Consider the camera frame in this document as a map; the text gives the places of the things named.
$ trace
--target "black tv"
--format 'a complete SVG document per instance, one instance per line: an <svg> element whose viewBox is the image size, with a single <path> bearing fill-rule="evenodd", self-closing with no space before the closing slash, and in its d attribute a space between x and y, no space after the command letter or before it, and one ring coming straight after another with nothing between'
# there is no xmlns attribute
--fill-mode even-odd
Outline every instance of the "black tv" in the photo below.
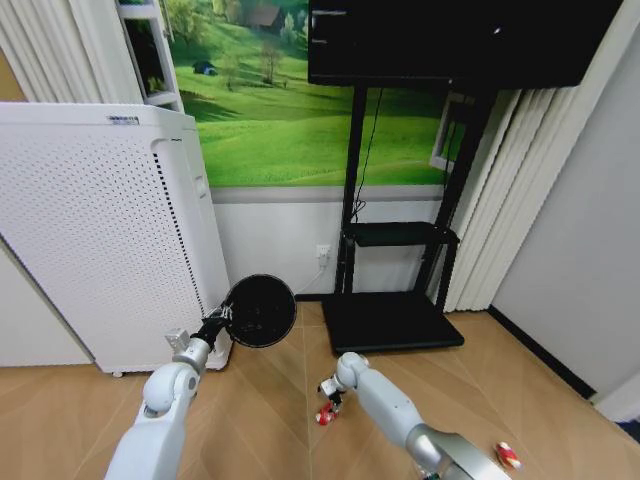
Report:
<svg viewBox="0 0 640 480"><path fill-rule="evenodd" d="M309 82L577 85L621 0L310 0Z"/></svg>

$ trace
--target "black cable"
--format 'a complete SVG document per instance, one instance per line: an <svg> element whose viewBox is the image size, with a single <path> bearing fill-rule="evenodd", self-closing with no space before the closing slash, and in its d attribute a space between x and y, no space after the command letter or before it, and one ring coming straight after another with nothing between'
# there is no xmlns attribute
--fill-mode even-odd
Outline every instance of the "black cable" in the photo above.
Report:
<svg viewBox="0 0 640 480"><path fill-rule="evenodd" d="M373 117L373 127L371 128L371 136L369 137L369 145L367 146L367 156L364 160L364 167L362 168L362 179L360 181L360 187L358 187L358 193L356 195L356 200L354 202L353 212L351 213L351 219L353 217L356 218L356 223L358 223L358 212L361 212L364 207L366 207L367 202L364 200L360 200L360 192L362 191L362 186L364 185L364 177L367 172L367 165L369 164L369 155L371 154L371 145L373 144L373 136L376 133L376 124L378 123L378 112L380 111L380 102L382 100L382 92L384 88L380 89L380 93L378 94L378 103L376 104L376 113Z"/></svg>

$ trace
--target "wooden floor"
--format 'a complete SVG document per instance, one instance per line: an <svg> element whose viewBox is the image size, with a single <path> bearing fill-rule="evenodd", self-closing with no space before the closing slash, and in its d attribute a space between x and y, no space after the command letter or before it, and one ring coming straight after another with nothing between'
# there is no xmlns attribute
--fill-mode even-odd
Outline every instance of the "wooden floor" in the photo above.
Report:
<svg viewBox="0 0 640 480"><path fill-rule="evenodd" d="M489 315L451 320L466 338L462 348L369 356L430 425L488 453L507 441L524 463L514 479L640 478L640 446ZM354 397L328 427L314 423L323 403L316 385L334 368L315 303L300 304L281 343L234 346L229 366L205 375L191 406L179 478L417 478ZM145 379L91 366L0 370L0 476L102 478Z"/></svg>

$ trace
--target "tree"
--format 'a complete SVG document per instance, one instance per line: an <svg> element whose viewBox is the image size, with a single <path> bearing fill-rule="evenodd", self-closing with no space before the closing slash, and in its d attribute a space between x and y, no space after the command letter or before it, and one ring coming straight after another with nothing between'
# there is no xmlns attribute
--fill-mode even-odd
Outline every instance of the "tree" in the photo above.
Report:
<svg viewBox="0 0 640 480"><path fill-rule="evenodd" d="M242 11L242 4L240 0L226 0L227 3L227 21L234 25L242 25L244 21L244 15Z"/></svg>
<svg viewBox="0 0 640 480"><path fill-rule="evenodd" d="M191 8L202 15L207 23L211 23L212 20L215 20L211 2L212 0L191 0Z"/></svg>
<svg viewBox="0 0 640 480"><path fill-rule="evenodd" d="M304 39L309 39L309 15L305 15L304 24L302 25L302 33L304 34Z"/></svg>
<svg viewBox="0 0 640 480"><path fill-rule="evenodd" d="M302 31L302 28L304 27L304 23L306 22L306 19L307 19L307 12L304 10L300 10L298 12L298 18L296 18L296 24L300 29L300 31Z"/></svg>
<svg viewBox="0 0 640 480"><path fill-rule="evenodd" d="M262 43L260 58L262 59L262 81L273 85L273 77L275 77L276 70L280 65L282 54L275 45L265 41Z"/></svg>
<svg viewBox="0 0 640 480"><path fill-rule="evenodd" d="M212 0L213 14L216 17L224 17L227 13L226 0Z"/></svg>
<svg viewBox="0 0 640 480"><path fill-rule="evenodd" d="M290 13L287 13L284 19L284 27L280 29L280 38L282 38L282 41L287 45L291 45L296 40L293 16Z"/></svg>
<svg viewBox="0 0 640 480"><path fill-rule="evenodd" d="M169 0L169 18L174 35L184 40L187 48L202 41L206 19L197 13L189 0Z"/></svg>
<svg viewBox="0 0 640 480"><path fill-rule="evenodd" d="M225 54L222 57L220 64L220 75L224 80L224 85L230 92L233 91L233 87L236 85L236 79L238 78L238 71L240 70L240 59L237 55Z"/></svg>

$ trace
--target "tv stand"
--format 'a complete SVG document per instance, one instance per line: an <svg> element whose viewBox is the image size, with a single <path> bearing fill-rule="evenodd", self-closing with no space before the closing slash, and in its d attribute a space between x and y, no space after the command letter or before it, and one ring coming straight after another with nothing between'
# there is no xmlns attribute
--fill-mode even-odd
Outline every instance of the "tv stand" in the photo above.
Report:
<svg viewBox="0 0 640 480"><path fill-rule="evenodd" d="M354 88L335 288L334 294L322 302L332 348L336 353L344 353L460 346L464 338L444 316L459 242L449 225L496 91L473 92L473 113L435 222L352 223L367 90L366 85ZM412 291L353 293L356 246L396 245L425 246ZM443 246L446 254L434 304L427 297L426 289Z"/></svg>

